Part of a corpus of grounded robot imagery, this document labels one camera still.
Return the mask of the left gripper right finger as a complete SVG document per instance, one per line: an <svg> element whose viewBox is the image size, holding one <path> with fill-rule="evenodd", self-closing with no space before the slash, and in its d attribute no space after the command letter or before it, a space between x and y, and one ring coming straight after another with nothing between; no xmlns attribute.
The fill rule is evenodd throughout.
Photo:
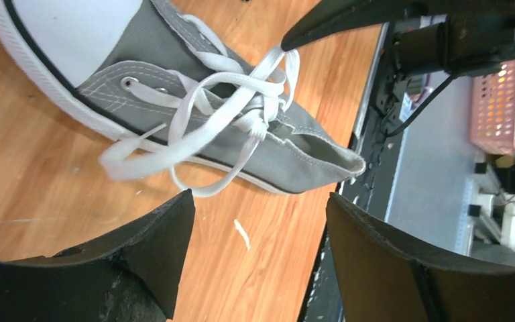
<svg viewBox="0 0 515 322"><path fill-rule="evenodd" d="M436 247L336 193L326 215L347 321L515 321L515 267Z"/></svg>

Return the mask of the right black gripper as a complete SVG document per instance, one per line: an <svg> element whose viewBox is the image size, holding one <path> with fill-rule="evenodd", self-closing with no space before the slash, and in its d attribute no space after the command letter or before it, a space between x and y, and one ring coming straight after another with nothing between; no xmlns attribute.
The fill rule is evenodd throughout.
<svg viewBox="0 0 515 322"><path fill-rule="evenodd" d="M396 35L400 74L482 76L515 60L515 1L324 0L286 32L281 48L288 52L340 32L420 17L422 9L445 20Z"/></svg>

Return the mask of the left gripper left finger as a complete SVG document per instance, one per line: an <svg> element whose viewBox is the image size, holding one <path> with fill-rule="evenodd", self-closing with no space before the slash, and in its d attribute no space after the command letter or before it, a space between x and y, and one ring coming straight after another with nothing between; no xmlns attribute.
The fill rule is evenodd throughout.
<svg viewBox="0 0 515 322"><path fill-rule="evenodd" d="M52 257L0 262L0 321L173 318L194 217L186 190Z"/></svg>

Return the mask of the white shoelace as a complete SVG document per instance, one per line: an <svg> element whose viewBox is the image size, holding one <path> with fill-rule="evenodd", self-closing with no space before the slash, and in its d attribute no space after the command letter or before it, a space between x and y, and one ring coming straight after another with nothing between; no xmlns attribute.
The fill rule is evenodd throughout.
<svg viewBox="0 0 515 322"><path fill-rule="evenodd" d="M233 168L217 182L192 187L196 197L211 197L223 190L243 169L252 154L265 140L269 123L279 111L291 106L300 70L297 50L283 51L274 46L251 71L230 58L218 36L193 15L181 18L218 49L218 53L192 53L215 73L195 82L179 74L186 89L183 98L159 92L135 78L123 79L125 90L146 103L176 110L170 124L162 123L141 136L121 139L103 152L99 162L113 180L143 178L169 170L175 185L189 188L179 180L175 165L197 154L228 125L247 134Z"/></svg>

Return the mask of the grey canvas sneaker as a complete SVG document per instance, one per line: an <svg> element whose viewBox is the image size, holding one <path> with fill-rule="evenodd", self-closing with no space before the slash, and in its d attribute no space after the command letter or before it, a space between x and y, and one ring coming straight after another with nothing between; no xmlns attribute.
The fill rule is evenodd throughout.
<svg viewBox="0 0 515 322"><path fill-rule="evenodd" d="M112 146L170 124L176 112L134 97L123 79L181 99L186 89L179 74L200 82L215 73L192 50L218 49L182 14L190 15L169 1L0 1L0 42L53 103ZM257 66L225 47L245 74ZM245 132L228 125L183 162L225 176L246 140ZM298 194L355 178L365 167L361 156L336 143L293 99L235 178L272 193Z"/></svg>

